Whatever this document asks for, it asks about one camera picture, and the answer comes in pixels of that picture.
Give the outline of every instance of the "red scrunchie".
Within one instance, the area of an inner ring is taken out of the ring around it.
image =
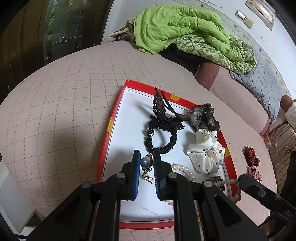
[[[249,159],[249,162],[251,163],[252,166],[259,166],[260,159],[256,158],[255,151],[252,147],[247,146],[245,148],[244,154],[247,159]]]

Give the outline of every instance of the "hair accessory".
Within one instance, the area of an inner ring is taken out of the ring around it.
[[[217,173],[223,164],[225,148],[217,140],[217,131],[199,129],[196,143],[188,146],[187,154],[195,169],[203,174]]]
[[[252,178],[254,178],[257,182],[261,182],[262,181],[262,177],[259,174],[259,171],[256,167],[251,166],[248,168],[248,175]]]
[[[149,153],[153,153],[156,148],[153,148],[152,144],[152,136],[154,135],[154,128],[162,129],[163,131],[168,131],[171,133],[170,142],[165,145],[164,147],[157,148],[160,151],[160,154],[168,153],[176,144],[177,141],[177,131],[184,129],[182,125],[183,121],[189,121],[190,118],[186,115],[180,115],[174,111],[168,100],[166,99],[163,91],[161,91],[162,97],[165,100],[166,104],[163,102],[160,94],[158,93],[157,88],[155,88],[155,93],[153,95],[153,112],[157,116],[151,115],[150,118],[152,119],[149,122],[149,128],[147,129],[147,137],[144,142],[145,147],[147,148]],[[170,110],[175,114],[175,117],[167,117],[165,115],[165,108]]]
[[[190,171],[189,170],[189,167],[185,167],[184,165],[181,165],[181,164],[171,164],[172,166],[172,170],[175,171],[175,170],[181,170],[182,172],[185,173],[185,176],[188,178],[189,181],[194,181],[195,179],[195,176],[193,175],[193,171]],[[239,187],[239,181],[236,179],[230,179],[228,181],[223,181],[223,179],[220,177],[220,176],[214,176],[214,177],[211,177],[210,178],[210,181],[215,184],[218,188],[220,188],[222,191],[225,191],[225,185],[224,184],[235,184],[237,186],[237,193],[235,194],[235,196],[232,198],[232,201],[235,202],[240,194],[242,193],[241,192],[241,189]],[[170,206],[174,206],[174,202],[173,200],[166,200],[165,201],[167,204],[169,204]]]
[[[144,156],[141,161],[140,161],[140,165],[142,167],[143,173],[140,176],[141,179],[148,181],[149,183],[152,184],[150,180],[153,180],[153,177],[147,176],[147,173],[152,171],[152,165],[153,165],[153,158],[152,155],[150,153],[148,153],[146,156]]]
[[[189,123],[196,130],[206,129],[208,131],[220,131],[219,122],[213,116],[215,109],[210,103],[193,107],[187,115],[191,118]]]
[[[260,159],[256,158],[255,151],[252,147],[247,146],[244,150],[244,156],[246,158],[246,162],[249,167],[251,166],[259,166]]]
[[[213,176],[213,177],[211,177],[211,178],[209,179],[209,181],[211,181],[212,183],[217,183],[217,182],[222,182],[223,179],[222,179],[220,176]],[[221,184],[221,186],[220,186],[219,188],[220,188],[220,190],[221,190],[222,192],[225,191],[225,185],[224,185],[224,184]]]

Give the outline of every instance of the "pearl bracelet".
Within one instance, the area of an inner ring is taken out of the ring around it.
[[[175,164],[175,163],[173,163],[171,166],[172,166],[173,171],[180,170],[180,171],[182,171],[182,172],[184,172],[186,174],[186,177],[187,177],[187,179],[189,181],[194,181],[195,176],[193,175],[193,171],[189,170],[189,167],[185,167],[184,165]],[[240,190],[240,187],[239,187],[239,181],[237,179],[236,180],[230,179],[230,180],[219,181],[219,182],[216,182],[216,183],[213,183],[213,184],[215,184],[218,188],[223,184],[236,184],[237,185],[237,193],[232,198],[233,202],[235,202],[239,198],[239,196],[241,194],[241,190]],[[165,202],[167,202],[171,206],[174,205],[173,200],[166,200]]]

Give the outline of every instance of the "black hair tie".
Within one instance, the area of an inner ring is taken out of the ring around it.
[[[157,116],[151,115],[150,118],[152,119],[149,122],[149,128],[147,129],[147,137],[144,142],[145,147],[147,148],[149,153],[153,153],[155,149],[159,149],[160,154],[166,154],[171,149],[173,149],[174,145],[177,142],[177,131],[184,129],[184,126],[182,125],[183,121],[189,121],[190,118],[184,115],[180,115],[174,111],[168,100],[166,99],[163,91],[161,91],[161,94],[167,104],[163,102],[160,94],[157,91],[157,88],[155,88],[155,93],[153,95],[153,112]],[[176,116],[174,118],[165,116],[165,108],[173,112]],[[171,133],[170,142],[165,145],[164,147],[158,147],[153,148],[152,144],[152,136],[154,135],[155,128],[162,129],[163,131],[168,131]]]

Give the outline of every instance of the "white wall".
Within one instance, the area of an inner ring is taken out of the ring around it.
[[[0,186],[2,185],[4,179],[7,177],[9,171],[4,163],[4,161],[0,161]]]
[[[269,28],[247,6],[245,6],[246,0],[202,1],[227,15],[255,39],[274,62],[283,77],[292,98],[296,99],[296,81],[294,81],[294,70],[296,69],[296,46],[280,21],[275,19],[273,30],[270,31]],[[146,7],[165,4],[198,6],[200,3],[196,0],[114,0],[106,24],[104,38],[110,33],[122,28],[128,19],[135,18]],[[254,22],[251,29],[235,16],[237,9]]]

